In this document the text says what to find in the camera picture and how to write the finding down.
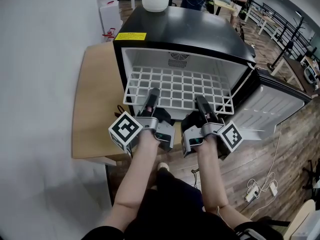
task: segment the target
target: hand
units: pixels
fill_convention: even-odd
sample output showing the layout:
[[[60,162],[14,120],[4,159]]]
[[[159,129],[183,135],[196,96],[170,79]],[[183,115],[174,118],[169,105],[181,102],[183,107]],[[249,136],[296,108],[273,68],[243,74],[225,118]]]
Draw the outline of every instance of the hand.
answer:
[[[195,146],[194,150],[198,154],[212,154],[216,153],[218,155],[217,150],[217,137],[213,135],[208,135],[204,140],[203,143],[199,146]]]
[[[151,130],[142,130],[139,134],[139,146],[158,147],[160,141],[157,140]]]

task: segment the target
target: fridge vent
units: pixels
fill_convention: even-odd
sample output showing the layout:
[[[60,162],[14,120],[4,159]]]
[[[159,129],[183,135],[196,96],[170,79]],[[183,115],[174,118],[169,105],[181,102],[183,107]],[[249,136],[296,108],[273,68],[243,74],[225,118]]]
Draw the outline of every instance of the fridge vent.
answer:
[[[170,52],[170,55],[173,59],[169,57],[169,60],[168,60],[169,67],[184,69],[187,66],[187,58],[189,57],[188,54]]]
[[[234,114],[226,77],[179,69],[133,67],[123,104],[142,106],[152,88],[160,89],[159,108],[195,111],[195,98],[204,96],[218,114]]]

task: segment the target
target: shoe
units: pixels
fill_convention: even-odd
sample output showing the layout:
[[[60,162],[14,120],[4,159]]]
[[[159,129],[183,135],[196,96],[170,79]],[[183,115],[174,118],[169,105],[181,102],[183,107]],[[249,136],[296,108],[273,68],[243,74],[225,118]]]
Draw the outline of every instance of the shoe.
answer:
[[[158,164],[157,170],[159,171],[161,168],[166,168],[167,171],[170,172],[169,165],[167,165],[165,162],[161,162],[161,163]]]

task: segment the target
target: wooden floor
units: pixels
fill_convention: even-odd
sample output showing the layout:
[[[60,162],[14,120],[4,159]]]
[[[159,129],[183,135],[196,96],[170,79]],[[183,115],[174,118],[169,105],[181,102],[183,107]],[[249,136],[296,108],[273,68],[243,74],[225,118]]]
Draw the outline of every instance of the wooden floor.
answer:
[[[130,1],[120,1],[120,7],[122,8],[121,16],[125,21],[132,12],[131,9],[128,9],[130,8]],[[225,18],[229,16],[223,10],[221,10],[220,15]],[[280,49],[266,33],[262,32],[261,36],[258,36],[259,29],[253,21],[248,21],[244,31],[246,40],[254,42],[261,51],[260,55],[257,52],[256,61],[259,66],[265,68],[266,62],[272,62],[280,53]],[[257,212],[253,220],[268,215],[274,220],[290,221],[304,203],[304,200],[310,198],[310,193],[302,189],[308,179],[302,168],[309,167],[309,159],[312,159],[313,164],[315,164],[315,161],[320,158],[319,119],[320,98],[316,98],[282,123],[278,151],[271,170],[275,172],[275,179],[278,182],[278,195],[267,208]],[[246,143],[224,161],[220,161],[222,178],[229,202],[247,217],[250,217],[256,209],[273,200],[269,190],[250,204],[245,202],[245,195],[247,194],[247,182],[251,178],[254,178],[261,186],[263,185],[275,155],[279,134],[280,125],[273,136],[264,141]],[[117,160],[117,167],[110,168],[109,177],[110,187],[115,194],[129,168],[130,160],[125,156],[115,156],[113,159]],[[159,154],[153,167],[150,184],[152,184],[156,166],[159,162],[166,162],[175,177],[191,185],[195,183],[195,178],[191,173],[191,170],[198,168],[195,154],[183,158],[182,151],[179,149],[170,153]],[[196,183],[197,187],[201,189],[199,175]]]

